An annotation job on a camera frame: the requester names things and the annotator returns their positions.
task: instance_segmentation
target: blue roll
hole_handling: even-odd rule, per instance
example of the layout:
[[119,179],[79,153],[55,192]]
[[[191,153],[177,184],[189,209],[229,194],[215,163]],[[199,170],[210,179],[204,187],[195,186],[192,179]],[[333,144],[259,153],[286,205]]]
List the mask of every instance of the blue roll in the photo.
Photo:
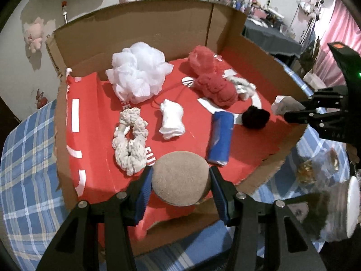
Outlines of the blue roll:
[[207,161],[225,166],[231,150],[234,116],[229,112],[215,112],[212,116],[212,135]]

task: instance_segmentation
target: black scrunchie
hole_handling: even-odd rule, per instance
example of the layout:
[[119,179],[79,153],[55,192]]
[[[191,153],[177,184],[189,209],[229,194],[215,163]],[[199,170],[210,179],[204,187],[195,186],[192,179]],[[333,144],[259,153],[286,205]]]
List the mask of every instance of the black scrunchie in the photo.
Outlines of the black scrunchie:
[[250,106],[242,115],[243,126],[253,129],[262,129],[270,119],[270,113],[256,106]]

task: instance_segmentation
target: bed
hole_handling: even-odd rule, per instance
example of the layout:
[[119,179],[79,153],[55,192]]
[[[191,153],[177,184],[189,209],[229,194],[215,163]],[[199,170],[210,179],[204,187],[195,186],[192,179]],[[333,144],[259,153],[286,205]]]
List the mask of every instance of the bed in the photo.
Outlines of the bed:
[[[308,96],[312,95],[311,89],[290,68],[279,63]],[[12,131],[1,157],[0,208],[5,224],[2,233],[8,240],[4,245],[24,271],[36,269],[46,247],[68,215],[62,193],[58,190],[53,155],[55,106],[56,101],[48,103]],[[336,182],[343,182],[349,177],[349,163],[342,144],[320,139],[308,126],[279,171],[256,190],[253,198],[272,203],[275,199],[308,193],[311,188],[299,186],[295,171],[305,159],[331,147],[340,161],[339,172],[333,178]],[[186,270],[228,250],[232,236],[232,228],[217,222],[181,241],[137,257],[136,265],[139,271]],[[323,243],[314,245],[320,251]],[[262,256],[263,252],[260,245],[258,255]]]

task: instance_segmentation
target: knitted hair tie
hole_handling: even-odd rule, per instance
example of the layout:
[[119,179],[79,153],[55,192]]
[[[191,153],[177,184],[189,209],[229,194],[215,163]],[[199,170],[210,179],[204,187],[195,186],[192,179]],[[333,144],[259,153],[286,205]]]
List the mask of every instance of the knitted hair tie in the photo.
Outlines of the knitted hair tie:
[[[115,160],[118,166],[127,172],[128,176],[142,170],[147,164],[145,149],[148,123],[140,117],[139,108],[125,109],[120,113],[119,126],[114,132],[112,142],[115,149]],[[134,139],[128,141],[125,137],[129,127],[133,127]]]

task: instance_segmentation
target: pink curtain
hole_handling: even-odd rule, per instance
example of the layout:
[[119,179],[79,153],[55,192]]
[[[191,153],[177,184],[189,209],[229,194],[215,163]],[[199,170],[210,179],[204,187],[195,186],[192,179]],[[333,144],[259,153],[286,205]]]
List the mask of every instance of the pink curtain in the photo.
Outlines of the pink curtain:
[[361,31],[341,0],[336,0],[330,26],[321,40],[314,67],[314,73],[326,86],[337,86],[346,83],[327,46],[327,43],[335,41],[341,41],[361,54]]

